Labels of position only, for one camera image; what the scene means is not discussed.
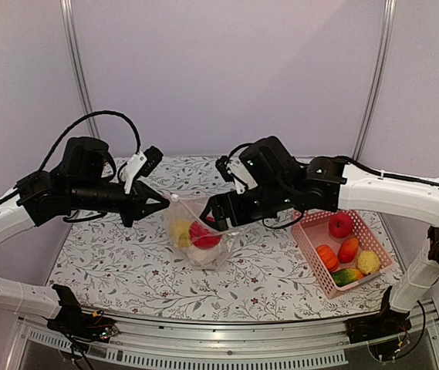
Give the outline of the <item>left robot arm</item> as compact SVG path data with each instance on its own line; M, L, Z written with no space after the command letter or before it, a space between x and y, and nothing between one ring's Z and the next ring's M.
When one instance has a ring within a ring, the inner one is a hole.
M96 116L115 116L130 126L136 151L122 167L116 166L106 142L68 137L71 130ZM93 220L117 214L125 227L132 227L168 208L168 199L140 181L151 174L163 154L155 146L141 149L137 127L126 115L111 110L88 113L67 126L53 145L62 141L66 148L55 168L47 171L44 159L37 171L0 197L0 244L56 217L69 223L78 210L92 211ZM113 319L83 312L70 288L59 284L41 287L0 278L0 309L38 315L46 319L48 328L64 335L96 339L115 328Z

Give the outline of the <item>clear zip top bag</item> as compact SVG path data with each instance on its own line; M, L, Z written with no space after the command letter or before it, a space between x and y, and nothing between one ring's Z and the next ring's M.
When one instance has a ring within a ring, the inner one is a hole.
M217 231L200 219L206 197L169 196L164 211L168 237L173 245L196 268L217 270L238 247L241 230Z

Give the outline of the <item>white toy cauliflower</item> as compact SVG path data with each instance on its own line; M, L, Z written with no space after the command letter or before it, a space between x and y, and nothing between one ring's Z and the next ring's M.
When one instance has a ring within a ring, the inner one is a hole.
M210 249L192 247L188 254L191 264L203 269L217 269L227 256L228 254L219 246Z

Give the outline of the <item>red toy apple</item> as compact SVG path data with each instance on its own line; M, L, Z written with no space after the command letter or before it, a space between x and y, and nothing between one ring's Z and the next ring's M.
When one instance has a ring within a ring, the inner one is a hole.
M338 212L331 216L328 223L329 233L335 238L344 238L353 232L354 221L345 213Z
M216 247L221 242L221 235L214 234L212 231L202 226L198 221L192 223L189 233L192 244L202 250Z

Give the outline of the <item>yellow toy lemon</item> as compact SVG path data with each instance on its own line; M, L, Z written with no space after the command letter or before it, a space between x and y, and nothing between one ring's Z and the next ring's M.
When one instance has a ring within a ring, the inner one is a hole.
M191 225L189 220L177 220L169 226L170 240L178 248L187 248L192 245L189 233Z

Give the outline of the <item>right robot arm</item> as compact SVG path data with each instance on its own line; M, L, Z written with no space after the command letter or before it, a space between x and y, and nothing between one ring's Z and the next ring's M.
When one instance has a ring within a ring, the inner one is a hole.
M275 218L288 209L366 210L429 224L428 245L383 296L371 329L387 336L439 280L439 178L375 170L347 156L317 156L300 163L275 136L235 148L216 167L235 190L208 199L200 219L225 231Z

